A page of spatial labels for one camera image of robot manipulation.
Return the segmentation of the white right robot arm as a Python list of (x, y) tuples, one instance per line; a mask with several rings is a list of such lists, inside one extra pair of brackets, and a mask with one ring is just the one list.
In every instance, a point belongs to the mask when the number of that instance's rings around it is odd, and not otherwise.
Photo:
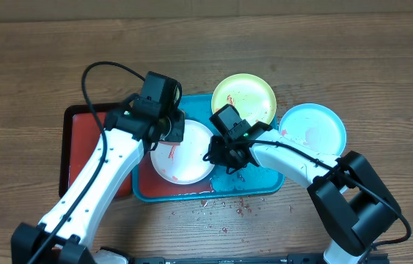
[(319, 153), (286, 139), (270, 125), (246, 120), (215, 122), (204, 161), (232, 174), (248, 164), (272, 169), (305, 188), (332, 241), (326, 263), (361, 263), (382, 245), (379, 237), (401, 220), (408, 240), (412, 229), (388, 188), (367, 159), (354, 151), (343, 157)]

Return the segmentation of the yellow-green plate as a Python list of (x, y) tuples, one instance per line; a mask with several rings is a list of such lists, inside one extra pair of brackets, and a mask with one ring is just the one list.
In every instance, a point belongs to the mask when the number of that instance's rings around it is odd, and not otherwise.
[(212, 112), (216, 113), (226, 104), (234, 106), (241, 119), (250, 125), (256, 122), (271, 125), (277, 110), (277, 99), (271, 86), (248, 73), (229, 76), (215, 88), (211, 99)]

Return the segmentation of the light blue plate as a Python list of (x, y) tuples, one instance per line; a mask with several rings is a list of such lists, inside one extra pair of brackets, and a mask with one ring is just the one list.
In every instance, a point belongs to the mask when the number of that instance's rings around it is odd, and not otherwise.
[(282, 117), (279, 132), (287, 139), (316, 152), (341, 156), (346, 147), (343, 121), (329, 108), (303, 103)]

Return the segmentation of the red sponge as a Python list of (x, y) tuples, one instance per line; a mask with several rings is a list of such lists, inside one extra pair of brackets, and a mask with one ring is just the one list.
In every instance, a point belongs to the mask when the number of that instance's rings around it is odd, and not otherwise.
[(159, 144), (169, 145), (169, 146), (178, 146), (181, 142), (166, 142), (166, 141), (159, 141)]

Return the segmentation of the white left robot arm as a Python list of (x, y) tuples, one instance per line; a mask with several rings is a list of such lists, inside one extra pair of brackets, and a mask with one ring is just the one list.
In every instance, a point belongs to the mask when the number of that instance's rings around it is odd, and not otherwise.
[(20, 224), (11, 237), (13, 263), (130, 263), (120, 251), (90, 248), (109, 204), (128, 174), (159, 141), (181, 142), (185, 114), (110, 111), (78, 177), (37, 226)]

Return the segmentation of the white plate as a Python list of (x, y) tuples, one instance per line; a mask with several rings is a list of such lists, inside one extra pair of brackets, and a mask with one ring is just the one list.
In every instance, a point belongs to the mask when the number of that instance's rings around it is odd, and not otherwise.
[(208, 176), (214, 165), (203, 161), (213, 133), (202, 123), (186, 120), (183, 141), (179, 145), (160, 143), (150, 153), (154, 169), (174, 184), (189, 185)]

